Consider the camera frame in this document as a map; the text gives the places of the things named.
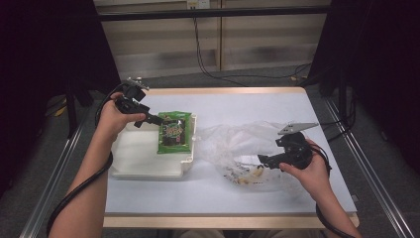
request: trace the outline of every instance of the clear plastic bag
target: clear plastic bag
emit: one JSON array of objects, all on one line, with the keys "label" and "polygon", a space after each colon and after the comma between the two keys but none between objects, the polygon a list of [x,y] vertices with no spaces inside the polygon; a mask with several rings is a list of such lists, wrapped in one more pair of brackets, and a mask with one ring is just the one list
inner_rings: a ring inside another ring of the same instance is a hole
[{"label": "clear plastic bag", "polygon": [[287,124],[265,121],[242,126],[218,125],[199,129],[196,134],[195,156],[215,165],[222,176],[235,184],[264,189],[301,190],[296,178],[281,180],[281,170],[265,168],[258,155],[284,153],[275,140]]}]

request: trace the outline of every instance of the green snack bag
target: green snack bag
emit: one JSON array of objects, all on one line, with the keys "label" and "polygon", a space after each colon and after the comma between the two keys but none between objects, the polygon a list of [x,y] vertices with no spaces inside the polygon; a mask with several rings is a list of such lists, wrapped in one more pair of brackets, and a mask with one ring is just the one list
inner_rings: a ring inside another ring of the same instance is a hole
[{"label": "green snack bag", "polygon": [[190,153],[190,119],[189,112],[161,112],[158,117],[163,123],[158,133],[158,154]]}]

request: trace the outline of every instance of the forearm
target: forearm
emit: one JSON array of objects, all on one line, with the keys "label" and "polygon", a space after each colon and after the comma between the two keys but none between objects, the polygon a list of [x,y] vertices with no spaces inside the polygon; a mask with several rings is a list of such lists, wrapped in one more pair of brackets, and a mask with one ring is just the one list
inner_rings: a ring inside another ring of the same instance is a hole
[{"label": "forearm", "polygon": [[[325,219],[335,228],[354,237],[362,237],[348,214],[345,212],[333,191],[326,191],[319,197],[314,197]],[[328,237],[339,237],[328,232]]]},{"label": "forearm", "polygon": [[[107,162],[112,140],[95,132],[68,192],[97,173]],[[100,237],[106,204],[108,174],[77,195],[56,218],[50,237]]]}]

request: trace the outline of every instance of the hand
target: hand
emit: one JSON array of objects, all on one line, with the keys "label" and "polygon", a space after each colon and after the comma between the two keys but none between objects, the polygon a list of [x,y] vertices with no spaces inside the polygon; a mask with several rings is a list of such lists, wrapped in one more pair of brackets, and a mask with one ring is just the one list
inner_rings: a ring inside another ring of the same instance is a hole
[{"label": "hand", "polygon": [[[315,149],[318,149],[313,141],[307,141]],[[332,191],[324,159],[316,152],[312,153],[312,162],[305,170],[300,170],[286,163],[280,163],[280,168],[296,177],[314,200]]]},{"label": "hand", "polygon": [[117,139],[118,134],[124,129],[129,122],[143,121],[146,119],[144,113],[137,114],[123,114],[118,110],[114,100],[122,96],[123,93],[116,92],[111,95],[111,99],[105,103],[102,108],[99,124],[96,129],[101,136],[112,141]]}]

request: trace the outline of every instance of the dark backdrop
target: dark backdrop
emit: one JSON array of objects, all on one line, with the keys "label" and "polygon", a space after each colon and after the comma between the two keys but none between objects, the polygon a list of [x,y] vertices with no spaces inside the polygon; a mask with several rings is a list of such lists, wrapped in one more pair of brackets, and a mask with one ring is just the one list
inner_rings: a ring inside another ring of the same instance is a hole
[{"label": "dark backdrop", "polygon": [[40,132],[48,100],[70,83],[108,93],[120,80],[93,1],[0,1],[0,194],[19,173]]},{"label": "dark backdrop", "polygon": [[[332,5],[344,2],[349,1],[333,0]],[[420,172],[419,3],[354,3],[356,11],[328,15],[309,77],[324,95],[343,78],[405,161]]]}]

